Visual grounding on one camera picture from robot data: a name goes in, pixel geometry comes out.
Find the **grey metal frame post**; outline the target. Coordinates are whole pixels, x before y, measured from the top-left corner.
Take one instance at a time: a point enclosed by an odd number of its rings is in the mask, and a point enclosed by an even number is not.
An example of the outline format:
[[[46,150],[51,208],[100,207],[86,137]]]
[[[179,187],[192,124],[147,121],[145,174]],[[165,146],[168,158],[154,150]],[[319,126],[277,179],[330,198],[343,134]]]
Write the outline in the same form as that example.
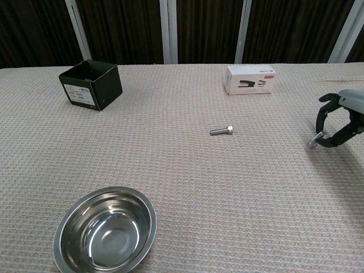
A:
[[[164,64],[178,64],[177,1],[159,0]]]
[[[248,29],[248,25],[249,25],[251,4],[252,4],[252,0],[243,0],[238,40],[237,40],[237,46],[236,46],[236,51],[235,51],[235,59],[234,59],[235,64],[242,64],[247,29]]]
[[[364,0],[355,0],[337,38],[328,63],[344,63],[364,26]]]
[[[91,60],[92,54],[86,37],[85,29],[82,23],[81,15],[76,0],[64,0],[72,26],[76,35],[78,46],[84,60]]]

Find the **beige woven tablecloth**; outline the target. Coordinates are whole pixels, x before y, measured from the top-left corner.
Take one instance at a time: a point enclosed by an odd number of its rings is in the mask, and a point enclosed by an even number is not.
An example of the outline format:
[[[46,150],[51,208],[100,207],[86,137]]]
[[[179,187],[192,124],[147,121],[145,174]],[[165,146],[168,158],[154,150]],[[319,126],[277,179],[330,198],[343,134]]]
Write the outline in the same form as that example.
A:
[[[121,65],[103,111],[69,102],[64,67],[0,70],[0,272],[56,273],[63,215],[119,185],[157,214],[138,273],[364,273],[364,133],[307,148],[364,63],[273,68],[270,94],[229,96],[225,65]]]

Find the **white stapler box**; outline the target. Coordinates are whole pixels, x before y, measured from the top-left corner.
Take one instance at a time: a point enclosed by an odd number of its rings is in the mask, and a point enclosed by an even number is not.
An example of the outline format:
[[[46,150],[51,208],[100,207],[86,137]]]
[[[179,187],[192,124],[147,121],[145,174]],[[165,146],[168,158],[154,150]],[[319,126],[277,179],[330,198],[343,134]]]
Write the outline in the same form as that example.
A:
[[[270,65],[228,65],[225,90],[228,95],[270,94],[276,72]]]

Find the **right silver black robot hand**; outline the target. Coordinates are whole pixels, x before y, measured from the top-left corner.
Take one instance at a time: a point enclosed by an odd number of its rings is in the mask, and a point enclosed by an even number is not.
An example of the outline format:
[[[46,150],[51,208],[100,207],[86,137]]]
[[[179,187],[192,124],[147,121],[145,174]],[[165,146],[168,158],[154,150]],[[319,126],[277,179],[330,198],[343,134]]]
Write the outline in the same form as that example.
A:
[[[320,108],[316,118],[316,144],[333,148],[364,132],[364,91],[344,89],[337,94],[326,94],[318,100],[327,104]],[[349,112],[350,122],[332,137],[324,138],[324,123],[328,114],[341,107]]]

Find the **black open cardboard box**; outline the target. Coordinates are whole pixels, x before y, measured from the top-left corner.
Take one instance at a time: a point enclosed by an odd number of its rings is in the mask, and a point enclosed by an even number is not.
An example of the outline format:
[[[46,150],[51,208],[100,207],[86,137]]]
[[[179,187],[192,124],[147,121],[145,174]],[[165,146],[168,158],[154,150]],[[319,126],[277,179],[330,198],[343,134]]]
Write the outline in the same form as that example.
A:
[[[59,75],[72,105],[101,111],[123,92],[118,65],[84,60]]]

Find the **stainless steel bowl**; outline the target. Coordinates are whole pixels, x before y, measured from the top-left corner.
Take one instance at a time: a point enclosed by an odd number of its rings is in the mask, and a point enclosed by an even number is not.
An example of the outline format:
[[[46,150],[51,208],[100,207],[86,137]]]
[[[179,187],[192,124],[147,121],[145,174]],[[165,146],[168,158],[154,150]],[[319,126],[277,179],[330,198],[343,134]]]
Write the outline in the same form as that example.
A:
[[[129,187],[107,187],[79,199],[59,222],[53,257],[61,273],[129,273],[154,242],[151,201]]]

